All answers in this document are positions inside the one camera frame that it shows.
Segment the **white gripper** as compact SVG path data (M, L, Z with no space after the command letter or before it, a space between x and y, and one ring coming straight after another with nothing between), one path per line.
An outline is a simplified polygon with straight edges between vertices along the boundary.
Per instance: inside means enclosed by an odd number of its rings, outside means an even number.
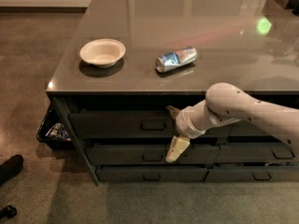
M179 110L174 106L168 105L166 109L169 111L171 118L176 120L177 131L183 135L173 136L170 148L167 152L165 160L167 162L174 162L190 145L190 139L195 139L203 135L205 131L198 130L192 123L192 108L190 106Z

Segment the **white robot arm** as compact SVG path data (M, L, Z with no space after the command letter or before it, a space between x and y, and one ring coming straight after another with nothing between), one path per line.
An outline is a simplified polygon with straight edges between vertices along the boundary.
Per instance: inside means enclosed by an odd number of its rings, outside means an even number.
M179 136L173 136L165 160L176 161L192 139L211 128L247 121L282 143L299 145L299 110L258 100L229 83L216 83L203 101L183 109L167 107Z

